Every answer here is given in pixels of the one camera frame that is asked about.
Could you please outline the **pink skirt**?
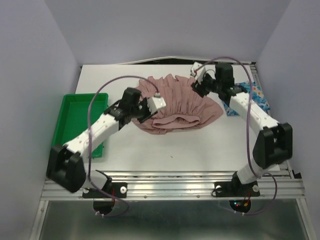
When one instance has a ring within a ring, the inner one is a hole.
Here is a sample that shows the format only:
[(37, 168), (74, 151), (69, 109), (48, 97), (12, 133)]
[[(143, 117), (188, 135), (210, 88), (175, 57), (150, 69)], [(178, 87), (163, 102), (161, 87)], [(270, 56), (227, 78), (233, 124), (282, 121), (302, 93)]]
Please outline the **pink skirt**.
[(222, 107), (213, 99), (200, 97), (192, 90), (195, 79), (172, 74), (159, 79), (149, 76), (140, 80), (136, 87), (142, 97), (153, 97), (158, 88), (166, 107), (143, 123), (136, 119), (131, 122), (136, 127), (152, 135), (164, 135), (170, 132), (196, 130), (216, 121), (224, 113)]

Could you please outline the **blue floral skirt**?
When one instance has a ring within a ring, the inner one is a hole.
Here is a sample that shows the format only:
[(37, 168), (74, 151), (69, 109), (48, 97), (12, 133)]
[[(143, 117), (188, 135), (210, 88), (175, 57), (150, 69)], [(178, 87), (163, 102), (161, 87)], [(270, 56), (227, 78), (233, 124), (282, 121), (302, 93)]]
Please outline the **blue floral skirt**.
[[(240, 83), (237, 83), (236, 85), (242, 86), (248, 93), (250, 92), (249, 81), (240, 82)], [(253, 89), (253, 95), (252, 95), (253, 101), (255, 101), (257, 105), (268, 114), (271, 108), (262, 91), (262, 88), (255, 81), (253, 81), (252, 89)], [(223, 103), (223, 106), (227, 116), (238, 116), (238, 113), (234, 111), (232, 108), (230, 108), (229, 106), (227, 106), (225, 103)]]

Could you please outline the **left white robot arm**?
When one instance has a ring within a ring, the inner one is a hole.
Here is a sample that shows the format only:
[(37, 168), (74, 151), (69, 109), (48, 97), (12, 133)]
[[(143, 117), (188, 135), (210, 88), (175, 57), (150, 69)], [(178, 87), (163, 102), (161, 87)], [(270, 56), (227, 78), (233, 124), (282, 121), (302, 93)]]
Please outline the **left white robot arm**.
[(108, 137), (119, 132), (132, 119), (144, 122), (157, 112), (155, 97), (142, 97), (128, 87), (122, 98), (109, 106), (81, 134), (64, 144), (54, 145), (49, 154), (46, 177), (71, 193), (94, 188), (100, 197), (111, 193), (110, 177), (92, 167), (92, 153)]

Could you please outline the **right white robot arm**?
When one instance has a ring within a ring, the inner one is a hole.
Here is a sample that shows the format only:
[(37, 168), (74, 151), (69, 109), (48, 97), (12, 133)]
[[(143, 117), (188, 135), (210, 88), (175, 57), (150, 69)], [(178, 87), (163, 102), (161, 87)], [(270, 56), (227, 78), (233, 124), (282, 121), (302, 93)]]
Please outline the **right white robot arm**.
[(260, 178), (269, 168), (292, 158), (292, 126), (268, 115), (253, 101), (252, 90), (247, 91), (235, 83), (230, 63), (216, 64), (214, 77), (211, 77), (204, 65), (195, 62), (190, 75), (195, 78), (191, 85), (194, 92), (202, 98), (209, 93), (216, 93), (220, 100), (246, 121), (246, 129), (256, 134), (253, 149), (247, 149), (247, 165), (238, 170), (230, 182), (233, 194), (242, 195), (248, 190), (248, 184)]

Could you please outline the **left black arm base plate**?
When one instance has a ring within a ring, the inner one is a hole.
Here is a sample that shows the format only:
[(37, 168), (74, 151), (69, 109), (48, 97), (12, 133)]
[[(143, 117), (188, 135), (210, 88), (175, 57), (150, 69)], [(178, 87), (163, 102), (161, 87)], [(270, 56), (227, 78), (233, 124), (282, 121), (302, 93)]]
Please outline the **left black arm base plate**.
[[(102, 190), (109, 195), (115, 196), (120, 199), (125, 199), (127, 197), (128, 191), (128, 184), (126, 182), (107, 182), (103, 187)], [(105, 194), (101, 193), (97, 189), (93, 188), (85, 188), (82, 191), (82, 198), (84, 199), (102, 199), (107, 198), (110, 199), (111, 197), (106, 196)]]

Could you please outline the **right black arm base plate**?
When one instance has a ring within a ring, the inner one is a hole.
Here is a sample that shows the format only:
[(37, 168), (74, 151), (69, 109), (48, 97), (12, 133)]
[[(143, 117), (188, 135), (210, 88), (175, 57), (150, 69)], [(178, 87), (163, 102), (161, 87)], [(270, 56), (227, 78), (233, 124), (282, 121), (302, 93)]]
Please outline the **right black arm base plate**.
[(249, 184), (217, 181), (214, 183), (213, 193), (215, 193), (215, 197), (217, 198), (259, 197), (261, 195), (257, 181)]

